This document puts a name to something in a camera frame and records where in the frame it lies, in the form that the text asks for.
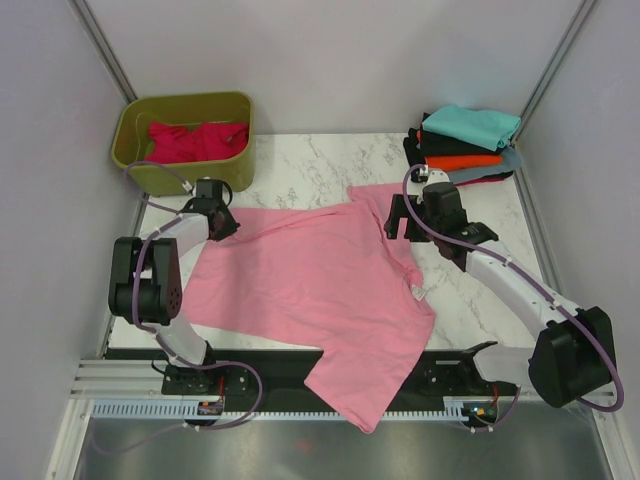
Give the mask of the pink t shirt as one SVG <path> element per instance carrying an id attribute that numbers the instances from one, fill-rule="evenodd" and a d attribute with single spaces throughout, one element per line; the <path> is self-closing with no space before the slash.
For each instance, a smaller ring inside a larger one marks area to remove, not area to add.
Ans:
<path id="1" fill-rule="evenodd" d="M 321 350 L 309 389 L 364 433 L 431 337 L 410 244 L 383 226 L 396 184 L 351 186 L 313 210 L 237 208 L 239 231 L 202 249 L 183 294 L 195 325 Z"/>

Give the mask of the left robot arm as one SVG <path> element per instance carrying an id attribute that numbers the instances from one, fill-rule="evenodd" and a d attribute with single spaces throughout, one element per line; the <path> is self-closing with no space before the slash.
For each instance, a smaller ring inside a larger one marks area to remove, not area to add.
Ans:
<path id="1" fill-rule="evenodd" d="M 180 260 L 198 245 L 239 229 L 225 200 L 190 199 L 146 237 L 120 237 L 113 247 L 108 305 L 111 313 L 150 335 L 169 362 L 186 368 L 185 382 L 208 393 L 219 382 L 212 347 L 182 312 Z"/>

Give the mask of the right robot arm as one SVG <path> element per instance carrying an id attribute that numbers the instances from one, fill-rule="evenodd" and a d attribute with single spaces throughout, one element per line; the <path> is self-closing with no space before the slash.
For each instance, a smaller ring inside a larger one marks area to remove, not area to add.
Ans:
<path id="1" fill-rule="evenodd" d="M 402 235 L 433 243 L 443 258 L 489 288 L 533 337 L 527 348 L 485 342 L 462 351 L 457 377 L 465 391 L 477 394 L 504 383 L 533 389 L 553 408 L 574 401 L 601 412 L 621 408 L 624 389 L 609 316 L 567 300 L 527 270 L 490 227 L 468 220 L 453 185 L 428 187 L 420 196 L 394 194 L 384 232 L 389 240 Z"/>

